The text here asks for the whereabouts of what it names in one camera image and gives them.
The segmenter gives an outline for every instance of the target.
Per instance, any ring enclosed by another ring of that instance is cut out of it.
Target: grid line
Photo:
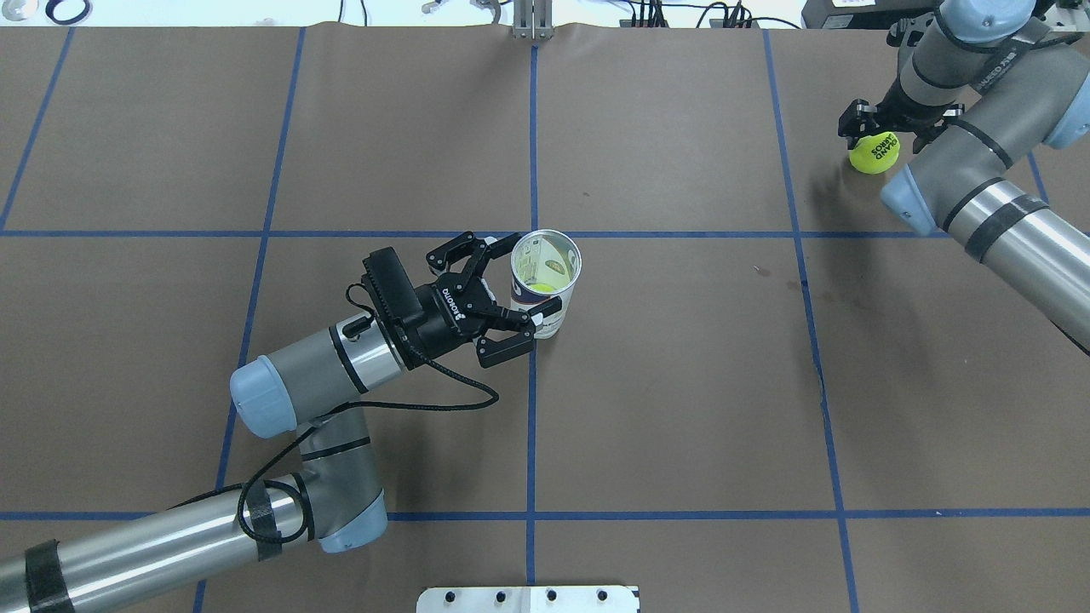
[[[449,239],[463,230],[269,230],[274,239],[395,238]],[[516,230],[474,230],[480,235],[509,235]],[[573,239],[792,239],[791,230],[561,230]],[[0,230],[10,238],[264,238],[263,230]],[[946,239],[945,232],[919,236],[909,231],[800,230],[804,239]]]
[[[1026,161],[1029,163],[1029,169],[1033,172],[1033,182],[1037,183],[1038,195],[1044,202],[1049,202],[1049,190],[1044,189],[1044,178],[1041,177],[1041,169],[1037,166],[1037,156],[1033,155],[1033,152],[1026,154]]]
[[[57,81],[60,80],[61,70],[64,69],[64,59],[68,58],[68,51],[72,47],[72,38],[74,36],[75,28],[70,27],[68,34],[64,36],[61,52],[57,57],[53,74],[49,77],[49,85],[46,86],[46,94],[41,97],[41,106],[38,107],[38,115],[34,118],[34,125],[31,127],[31,134],[26,139],[26,146],[23,147],[23,155],[19,159],[15,177],[12,179],[11,188],[8,190],[8,200],[4,201],[3,212],[0,213],[0,231],[8,225],[8,216],[11,215],[11,209],[15,206],[15,194],[19,192],[19,184],[23,181],[23,172],[26,170],[26,165],[31,161],[34,143],[38,140],[38,131],[41,129],[41,122],[46,118],[46,109],[49,108],[49,101],[53,98],[53,89],[57,88]]]
[[[844,575],[848,589],[848,605],[851,613],[859,613],[859,597],[856,591],[856,574],[851,562],[851,543],[848,539],[848,521],[844,516],[844,494],[840,490],[840,470],[836,460],[836,444],[833,441],[833,420],[828,410],[828,390],[825,387],[825,372],[821,362],[821,347],[818,341],[818,326],[814,322],[813,302],[810,298],[810,281],[807,276],[806,255],[802,251],[802,232],[799,229],[799,215],[795,205],[795,184],[791,181],[791,164],[787,154],[787,139],[784,133],[784,118],[779,106],[779,91],[776,86],[776,64],[772,53],[772,37],[768,31],[762,31],[764,38],[764,55],[768,69],[768,87],[772,91],[772,108],[776,118],[776,139],[779,142],[779,161],[784,171],[784,189],[787,192],[787,208],[791,218],[791,230],[795,233],[795,257],[799,266],[799,285],[802,288],[802,305],[807,314],[807,329],[810,334],[810,351],[814,370],[818,373],[818,384],[821,388],[821,412],[825,431],[825,454],[828,458],[828,473],[833,481],[833,503],[836,505],[837,527],[840,534],[840,554],[844,557]]]
[[[280,168],[283,166],[283,152],[288,145],[288,132],[291,129],[291,109],[295,99],[295,85],[299,82],[299,67],[303,59],[303,45],[306,41],[306,28],[299,28],[299,36],[295,41],[295,57],[291,68],[291,82],[288,84],[288,96],[284,103],[283,121],[280,124],[280,141],[277,144],[276,163],[272,167],[272,179],[269,182],[269,199],[265,207],[265,223],[262,226],[262,242],[257,248],[257,263],[254,266],[254,280],[250,288],[250,304],[246,308],[246,323],[242,330],[242,342],[239,348],[239,366],[246,363],[250,353],[250,335],[254,327],[254,315],[257,312],[257,299],[262,289],[262,275],[265,272],[265,255],[268,252],[269,231],[272,228],[272,214],[276,212],[276,196],[280,187]],[[227,466],[231,457],[231,441],[234,438],[234,423],[238,419],[238,411],[234,402],[227,411],[227,425],[223,428],[223,442],[219,454],[219,468],[216,471],[216,488],[223,486],[227,479]],[[193,613],[201,613],[204,608],[204,594],[207,582],[197,582],[196,593],[193,597]]]
[[[281,125],[280,142],[274,168],[269,200],[264,225],[261,230],[5,230],[19,183],[29,161],[33,147],[44,120],[47,107],[58,82],[66,58],[75,28],[70,28],[61,48],[52,77],[47,87],[43,103],[32,128],[26,147],[24,148],[14,181],[9,191],[4,208],[0,214],[0,237],[10,238],[261,238],[257,262],[247,315],[240,348],[239,365],[245,363],[249,353],[250,336],[259,293],[265,255],[270,238],[450,238],[459,235],[452,230],[272,230],[271,220],[276,204],[280,170],[288,139],[293,98],[301,64],[305,28],[300,28],[296,52],[289,85],[288,98]],[[833,520],[838,524],[841,553],[844,555],[845,574],[848,586],[851,611],[858,613],[855,576],[851,563],[851,552],[848,538],[847,520],[869,519],[944,519],[944,518],[1019,518],[1019,517],[1090,517],[1090,507],[1016,507],[1016,508],[920,508],[920,509],[846,509],[836,462],[836,450],[833,441],[832,421],[829,418],[828,398],[821,363],[820,347],[816,336],[810,288],[803,255],[803,239],[916,239],[916,238],[948,238],[947,235],[935,232],[918,237],[908,231],[806,231],[801,230],[795,203],[795,191],[790,175],[790,164],[786,147],[786,136],[783,124],[782,109],[775,77],[775,67],[772,52],[772,41],[767,32],[763,33],[767,62],[770,87],[776,120],[777,137],[785,190],[791,218],[790,231],[568,231],[577,239],[792,239],[799,266],[800,285],[803,295],[803,305],[808,320],[808,330],[811,340],[812,358],[819,377],[823,426],[826,438],[831,480],[834,490],[834,509],[801,509],[801,510],[552,510],[536,509],[536,353],[529,359],[528,390],[528,457],[526,457],[526,510],[525,512],[403,512],[389,513],[389,519],[396,522],[428,522],[428,521],[524,521],[526,526],[526,580],[528,585],[535,582],[535,522],[536,521],[732,521],[732,520]],[[538,228],[538,183],[537,183],[537,46],[530,51],[530,221],[531,229]],[[1047,201],[1047,193],[1037,160],[1032,154],[1027,156],[1038,191],[1042,200]],[[217,488],[226,479],[227,462],[230,455],[231,438],[235,422],[233,406],[229,409],[225,429],[223,446],[220,466],[217,472]],[[152,515],[152,512],[0,512],[0,521],[125,521]],[[205,582],[197,586],[194,601],[194,612],[203,606]]]
[[[537,45],[530,47],[530,230],[537,229]],[[526,383],[526,585],[537,581],[537,348],[530,352]]]
[[[0,521],[131,521],[153,510],[0,510]],[[522,510],[424,510],[388,513],[390,521],[424,524],[439,521],[525,521]],[[1079,518],[1090,517],[1090,507],[941,507],[941,508],[849,508],[771,510],[535,510],[535,521],[792,521],[868,519],[958,519],[958,518]]]

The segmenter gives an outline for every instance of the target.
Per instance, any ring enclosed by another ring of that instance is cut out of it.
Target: metal bracket
[[[535,40],[553,38],[553,0],[512,0],[511,36]]]
[[[416,613],[639,613],[635,586],[431,588]]]

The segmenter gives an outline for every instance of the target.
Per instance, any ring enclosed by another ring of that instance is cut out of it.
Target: tennis ball
[[[856,148],[848,152],[851,167],[865,175],[881,175],[897,164],[900,154],[900,141],[893,132],[883,132],[873,136],[863,136],[856,143]]]

